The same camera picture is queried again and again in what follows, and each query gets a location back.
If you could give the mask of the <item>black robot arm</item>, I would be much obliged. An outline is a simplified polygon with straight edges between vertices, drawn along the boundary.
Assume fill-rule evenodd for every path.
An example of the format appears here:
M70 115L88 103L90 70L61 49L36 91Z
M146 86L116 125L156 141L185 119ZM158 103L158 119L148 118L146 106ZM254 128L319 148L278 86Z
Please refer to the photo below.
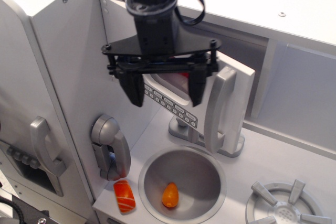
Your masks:
M132 104L142 106L144 74L187 73L188 95L194 106L201 103L206 79L218 71L220 43L185 29L200 23L180 14L177 0L125 0L134 18L136 34L106 44L109 73L115 76Z

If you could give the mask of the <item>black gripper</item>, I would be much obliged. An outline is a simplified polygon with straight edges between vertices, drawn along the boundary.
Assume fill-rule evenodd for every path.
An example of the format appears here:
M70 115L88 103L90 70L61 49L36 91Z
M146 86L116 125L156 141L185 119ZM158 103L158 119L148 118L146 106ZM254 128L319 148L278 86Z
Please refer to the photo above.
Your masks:
M202 103L206 78L218 71L215 39L186 31L182 25L200 23L205 12L194 19L183 18L177 8L161 11L128 9L136 35L111 42L101 50L109 59L110 74L119 79L130 102L141 107L145 73L188 73L188 92L193 106Z

